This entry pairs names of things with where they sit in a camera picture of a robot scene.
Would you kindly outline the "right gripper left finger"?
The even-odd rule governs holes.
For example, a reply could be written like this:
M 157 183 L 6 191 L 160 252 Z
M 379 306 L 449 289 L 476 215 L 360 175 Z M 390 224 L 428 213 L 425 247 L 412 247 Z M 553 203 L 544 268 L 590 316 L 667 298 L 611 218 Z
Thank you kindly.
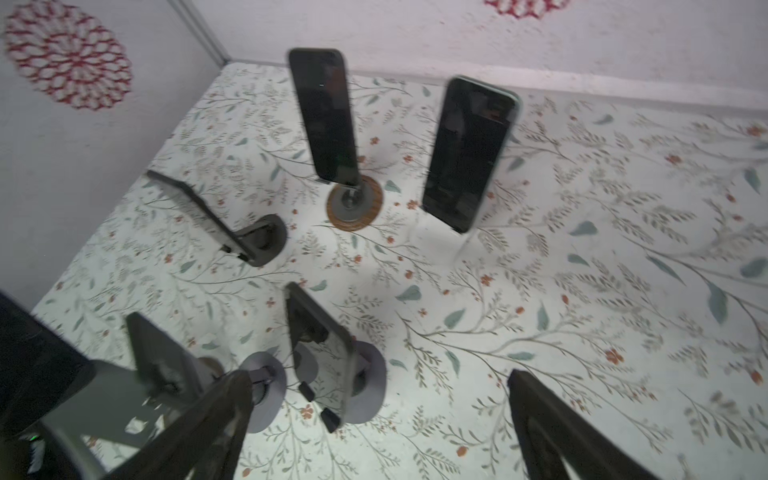
M 214 383 L 170 427 L 107 479 L 232 479 L 253 409 L 243 370 Z

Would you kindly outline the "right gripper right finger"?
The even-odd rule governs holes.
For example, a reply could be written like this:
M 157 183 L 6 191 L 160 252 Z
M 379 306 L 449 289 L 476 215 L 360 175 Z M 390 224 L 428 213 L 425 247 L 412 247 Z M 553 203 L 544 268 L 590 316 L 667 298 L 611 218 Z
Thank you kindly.
M 507 380 L 513 426 L 531 479 L 653 479 L 532 374 Z

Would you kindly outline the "black phone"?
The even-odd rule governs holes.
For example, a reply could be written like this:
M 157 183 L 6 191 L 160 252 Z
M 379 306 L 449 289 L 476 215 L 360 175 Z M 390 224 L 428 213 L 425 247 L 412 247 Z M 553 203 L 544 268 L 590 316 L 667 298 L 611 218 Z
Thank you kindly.
M 148 395 L 176 410 L 191 407 L 205 390 L 198 360 L 143 315 L 131 313 L 125 323 Z
M 190 185 L 154 170 L 147 170 L 146 175 L 185 215 L 210 234 L 225 252 L 235 255 L 243 253 L 238 242 L 234 239 L 232 231 L 215 215 Z
M 288 63 L 316 173 L 328 182 L 359 185 L 343 55 L 336 49 L 293 48 Z
M 333 433 L 345 422 L 353 392 L 354 341 L 298 283 L 287 284 L 284 295 L 298 390 L 317 406 L 322 424 Z
M 508 90 L 456 76 L 447 83 L 422 209 L 459 234 L 474 225 L 522 104 Z

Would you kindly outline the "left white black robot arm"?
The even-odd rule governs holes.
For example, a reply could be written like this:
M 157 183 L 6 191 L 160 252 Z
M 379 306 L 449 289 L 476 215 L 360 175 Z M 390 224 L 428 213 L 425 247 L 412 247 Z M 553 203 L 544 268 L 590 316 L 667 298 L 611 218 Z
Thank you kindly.
M 1 297 L 4 479 L 189 479 L 137 374 L 91 360 Z

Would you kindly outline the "grey round phone stand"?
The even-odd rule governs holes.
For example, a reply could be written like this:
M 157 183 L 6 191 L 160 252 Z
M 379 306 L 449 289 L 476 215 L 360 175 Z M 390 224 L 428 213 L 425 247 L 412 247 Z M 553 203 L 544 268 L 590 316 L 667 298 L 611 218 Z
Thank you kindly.
M 287 390 L 285 369 L 268 352 L 251 354 L 240 369 L 249 374 L 252 383 L 253 409 L 247 432 L 259 433 L 270 426 L 281 409 Z

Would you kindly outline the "grey round right stand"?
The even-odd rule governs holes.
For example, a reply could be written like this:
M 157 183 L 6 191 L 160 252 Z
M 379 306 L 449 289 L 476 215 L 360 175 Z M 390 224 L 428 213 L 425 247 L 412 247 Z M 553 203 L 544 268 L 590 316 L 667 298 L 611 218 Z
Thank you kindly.
M 355 375 L 344 420 L 362 424 L 372 420 L 381 410 L 387 387 L 387 367 L 379 349 L 368 342 L 354 341 Z

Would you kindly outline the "clear acrylic phone stand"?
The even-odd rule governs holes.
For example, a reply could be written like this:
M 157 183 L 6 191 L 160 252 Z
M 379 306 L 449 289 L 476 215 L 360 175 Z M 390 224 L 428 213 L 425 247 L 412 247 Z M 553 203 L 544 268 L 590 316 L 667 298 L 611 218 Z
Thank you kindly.
M 450 237 L 448 260 L 454 265 L 460 260 L 476 260 L 485 253 L 478 240 L 478 228 L 473 226 L 467 232 L 455 233 Z

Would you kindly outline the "dark left phone stand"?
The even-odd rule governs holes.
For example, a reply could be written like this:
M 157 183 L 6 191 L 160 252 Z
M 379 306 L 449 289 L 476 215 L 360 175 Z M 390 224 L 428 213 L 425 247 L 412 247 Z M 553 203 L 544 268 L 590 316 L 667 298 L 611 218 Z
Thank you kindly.
M 287 243 L 288 232 L 276 214 L 261 217 L 254 224 L 237 232 L 227 232 L 221 249 L 236 255 L 253 267 L 262 267 L 274 260 Z

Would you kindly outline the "back wooden base stand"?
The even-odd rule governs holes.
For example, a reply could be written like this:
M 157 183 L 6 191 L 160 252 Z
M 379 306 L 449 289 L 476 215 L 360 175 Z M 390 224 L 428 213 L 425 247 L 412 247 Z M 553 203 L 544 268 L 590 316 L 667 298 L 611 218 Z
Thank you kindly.
M 343 231 L 361 230 L 376 219 L 383 199 L 380 184 L 366 175 L 361 177 L 360 184 L 355 187 L 335 184 L 326 203 L 328 220 Z

